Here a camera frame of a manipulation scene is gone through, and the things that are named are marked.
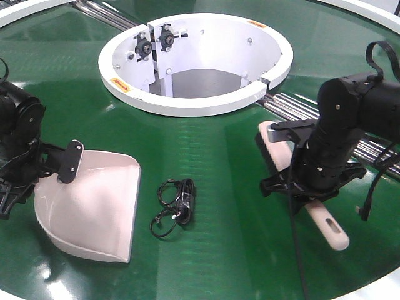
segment dustpan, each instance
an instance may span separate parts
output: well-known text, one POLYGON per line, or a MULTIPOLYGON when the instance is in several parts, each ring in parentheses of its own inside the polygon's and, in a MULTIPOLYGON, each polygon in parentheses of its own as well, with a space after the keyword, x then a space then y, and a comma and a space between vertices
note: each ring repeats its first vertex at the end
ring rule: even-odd
POLYGON ((60 250, 106 262, 128 263, 131 256, 140 166, 131 156, 83 151, 72 183, 57 174, 35 187, 37 220, 60 250))

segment green surface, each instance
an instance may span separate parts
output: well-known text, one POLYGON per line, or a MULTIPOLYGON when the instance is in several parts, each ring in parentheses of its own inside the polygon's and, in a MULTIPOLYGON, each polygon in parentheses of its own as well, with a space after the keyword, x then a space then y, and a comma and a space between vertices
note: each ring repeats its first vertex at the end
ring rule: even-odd
MULTIPOLYGON (((112 1, 147 22, 179 13, 213 12, 251 18, 287 37, 294 64, 278 91, 316 98, 327 79, 369 71, 367 44, 397 34, 312 1, 112 1)), ((302 299, 287 199, 263 198, 269 176, 254 142, 272 114, 257 105, 222 116, 164 117, 139 111, 103 86, 97 59, 119 31, 71 6, 50 9, 0 29, 9 80, 46 106, 45 141, 129 154, 142 167, 132 259, 93 262, 58 250, 36 221, 33 200, 0 224, 0 288, 33 299, 302 299), (194 223, 165 241, 149 232, 161 209, 156 189, 167 178, 192 177, 194 223)), ((387 70, 382 54, 378 61, 387 70)), ((296 216, 311 299, 330 299, 397 268, 400 261, 399 183, 387 177, 375 193, 370 220, 354 213, 373 174, 355 180, 326 203, 347 231, 349 248, 335 252, 303 210, 296 216)))

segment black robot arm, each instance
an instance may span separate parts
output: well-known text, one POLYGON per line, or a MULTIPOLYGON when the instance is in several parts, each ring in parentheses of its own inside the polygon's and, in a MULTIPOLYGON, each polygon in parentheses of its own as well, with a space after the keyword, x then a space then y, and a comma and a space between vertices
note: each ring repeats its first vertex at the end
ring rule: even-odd
POLYGON ((58 173, 70 183, 78 170, 83 145, 71 141, 67 149, 40 140, 45 108, 34 97, 0 79, 0 219, 8 219, 15 203, 25 203, 40 177, 58 173))
MULTIPOLYGON (((291 194, 297 200, 297 209, 316 198, 321 202, 335 197, 339 188, 366 172, 360 162, 349 162, 353 151, 365 133, 371 133, 391 142, 400 142, 400 83, 384 80, 382 69, 372 59, 373 47, 378 44, 389 54, 395 76, 400 79, 398 59, 386 42, 373 42, 366 51, 367 62, 377 74, 362 73, 325 82, 318 93, 319 119, 288 121, 273 124, 272 140, 290 139, 298 146, 288 169, 261 181, 265 196, 273 191, 291 194)), ((379 169, 376 182, 383 171, 400 161, 392 155, 385 163, 376 161, 379 169)), ((369 216, 372 192, 360 210, 363 220, 369 216)))

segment label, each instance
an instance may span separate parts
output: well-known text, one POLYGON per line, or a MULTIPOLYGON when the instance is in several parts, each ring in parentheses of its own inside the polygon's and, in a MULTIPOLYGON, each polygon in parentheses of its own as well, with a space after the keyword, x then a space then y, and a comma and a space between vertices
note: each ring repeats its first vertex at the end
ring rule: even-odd
POLYGON ((120 88, 120 90, 124 93, 129 92, 131 89, 129 88, 129 86, 122 80, 120 80, 117 77, 111 78, 111 81, 120 88))
POLYGON ((253 20, 249 20, 249 23, 253 24, 253 25, 256 25, 257 27, 260 27, 260 28, 266 28, 267 27, 263 23, 260 23, 260 22, 257 22, 257 21, 253 21, 253 20))

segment bolt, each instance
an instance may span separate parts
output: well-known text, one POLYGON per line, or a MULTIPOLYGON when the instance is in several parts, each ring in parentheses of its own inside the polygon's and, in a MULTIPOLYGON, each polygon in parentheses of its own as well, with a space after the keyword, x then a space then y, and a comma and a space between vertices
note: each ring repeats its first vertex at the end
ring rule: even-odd
POLYGON ((143 53, 144 54, 150 54, 150 52, 151 52, 151 46, 150 45, 144 45, 143 46, 143 53))
POLYGON ((174 37, 173 36, 167 36, 166 38, 165 38, 165 43, 167 44, 167 45, 172 45, 173 43, 174 43, 174 37))

